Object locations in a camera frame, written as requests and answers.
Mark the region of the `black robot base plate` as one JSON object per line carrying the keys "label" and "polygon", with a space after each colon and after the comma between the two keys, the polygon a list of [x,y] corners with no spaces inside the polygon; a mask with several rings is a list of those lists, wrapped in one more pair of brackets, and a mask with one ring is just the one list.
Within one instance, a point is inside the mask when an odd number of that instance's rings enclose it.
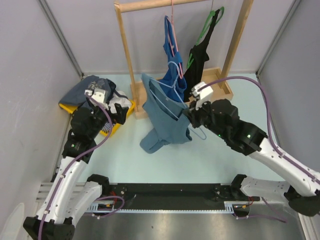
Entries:
{"label": "black robot base plate", "polygon": [[222,212],[231,203],[248,208],[259,200],[221,183],[118,183],[110,184],[102,196],[124,199],[124,213]]}

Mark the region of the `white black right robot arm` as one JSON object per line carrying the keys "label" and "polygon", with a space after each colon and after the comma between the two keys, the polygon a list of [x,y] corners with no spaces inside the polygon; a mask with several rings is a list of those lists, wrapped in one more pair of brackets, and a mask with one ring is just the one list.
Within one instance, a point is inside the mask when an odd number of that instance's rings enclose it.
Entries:
{"label": "white black right robot arm", "polygon": [[262,129],[241,120],[238,108],[229,100],[206,101],[199,108],[193,101],[183,114],[193,127],[204,126],[232,150],[259,161],[283,178],[274,181],[237,174],[230,184],[230,194],[235,200],[270,198],[287,203],[307,217],[319,214],[320,174],[296,159],[289,159],[289,154],[274,145]]}

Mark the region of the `light blue wire hanger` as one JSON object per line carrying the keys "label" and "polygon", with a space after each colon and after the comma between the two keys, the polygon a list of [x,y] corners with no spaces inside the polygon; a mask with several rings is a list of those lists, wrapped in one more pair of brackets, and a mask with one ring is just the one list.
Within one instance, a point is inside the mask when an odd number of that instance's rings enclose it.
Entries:
{"label": "light blue wire hanger", "polygon": [[187,88],[186,80],[184,79],[184,77],[183,79],[178,80],[174,73],[171,74],[171,70],[173,70],[173,67],[168,67],[167,73],[160,80],[156,80],[152,77],[150,78],[150,80],[158,83],[161,86],[161,89],[164,91],[167,99],[171,99],[177,103],[181,103],[186,108],[187,104],[183,101],[184,91]]}

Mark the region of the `grey-blue tank top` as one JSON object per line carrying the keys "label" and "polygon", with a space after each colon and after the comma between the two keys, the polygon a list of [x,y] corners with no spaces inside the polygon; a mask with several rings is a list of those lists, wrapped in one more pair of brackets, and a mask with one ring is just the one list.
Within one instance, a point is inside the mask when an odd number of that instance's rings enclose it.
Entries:
{"label": "grey-blue tank top", "polygon": [[190,121],[183,114],[185,105],[170,99],[163,91],[163,85],[149,75],[142,73],[141,80],[147,95],[142,108],[153,129],[141,140],[140,147],[153,154],[166,145],[192,141]]}

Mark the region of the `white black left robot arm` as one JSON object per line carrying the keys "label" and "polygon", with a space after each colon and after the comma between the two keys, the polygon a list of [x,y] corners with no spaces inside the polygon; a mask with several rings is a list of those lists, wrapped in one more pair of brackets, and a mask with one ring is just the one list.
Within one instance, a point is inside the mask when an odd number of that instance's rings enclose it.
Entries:
{"label": "white black left robot arm", "polygon": [[114,119],[105,103],[91,108],[78,107],[73,112],[61,164],[49,193],[36,215],[26,217],[23,223],[33,240],[71,240],[79,220],[95,201],[118,200],[120,206],[112,209],[109,215],[124,207],[124,198],[112,194],[109,179],[98,174],[92,174],[80,193],[72,196],[93,151],[100,147],[95,137],[105,123],[110,124]]}

